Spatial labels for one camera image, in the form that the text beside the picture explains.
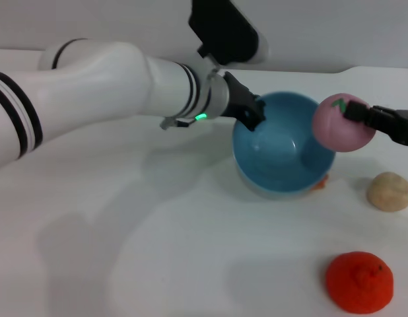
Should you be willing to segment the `pink toy peach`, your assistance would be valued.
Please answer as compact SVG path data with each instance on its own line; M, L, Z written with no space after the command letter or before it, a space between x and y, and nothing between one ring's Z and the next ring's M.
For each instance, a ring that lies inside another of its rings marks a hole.
M343 117L349 101L370 106L351 94L339 93L327 97L318 106L313 119L312 131L316 140L325 148L335 152L351 152L367 145L376 131L362 122L353 122Z

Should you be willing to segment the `beige round toy bun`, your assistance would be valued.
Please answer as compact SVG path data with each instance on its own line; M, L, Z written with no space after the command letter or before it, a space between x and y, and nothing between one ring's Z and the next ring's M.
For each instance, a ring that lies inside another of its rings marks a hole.
M381 211L401 211L408 207L408 181L396 173L383 172L371 181L366 198Z

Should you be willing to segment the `orange toy tangerine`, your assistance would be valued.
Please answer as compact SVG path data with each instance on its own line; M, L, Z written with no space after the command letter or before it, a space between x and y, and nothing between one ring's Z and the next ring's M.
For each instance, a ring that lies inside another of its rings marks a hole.
M335 257L325 271L330 299L352 314L371 314L385 308L394 295L393 273L378 256L348 252Z

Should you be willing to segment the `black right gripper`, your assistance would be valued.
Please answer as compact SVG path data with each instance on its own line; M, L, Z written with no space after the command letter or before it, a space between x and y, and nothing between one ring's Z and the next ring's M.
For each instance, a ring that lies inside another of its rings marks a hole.
M365 123L366 126L388 135L393 142L408 146L408 110L369 107L361 102L349 101L343 117L353 122Z

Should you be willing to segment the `blue bowl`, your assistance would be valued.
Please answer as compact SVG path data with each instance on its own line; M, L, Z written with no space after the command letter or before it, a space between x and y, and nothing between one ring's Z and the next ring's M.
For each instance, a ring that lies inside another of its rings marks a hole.
M295 92L272 92L258 99L265 120L254 131L234 124L232 153L245 181L274 195L302 194L328 174L335 152L320 145L312 131L319 106Z

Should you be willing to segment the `orange striped toy bread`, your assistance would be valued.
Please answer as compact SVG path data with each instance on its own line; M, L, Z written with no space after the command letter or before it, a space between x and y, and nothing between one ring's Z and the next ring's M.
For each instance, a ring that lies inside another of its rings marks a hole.
M316 185L314 185L311 191L324 189L328 180L329 174L326 174Z

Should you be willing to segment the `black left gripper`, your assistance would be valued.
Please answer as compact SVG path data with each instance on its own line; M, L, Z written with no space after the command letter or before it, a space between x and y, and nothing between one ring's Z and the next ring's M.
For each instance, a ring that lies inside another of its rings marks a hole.
M235 118L249 131L254 131L256 127L265 120L265 102L260 95L250 92L249 88L240 83L232 73L226 72L223 76L228 87L228 104L222 117Z

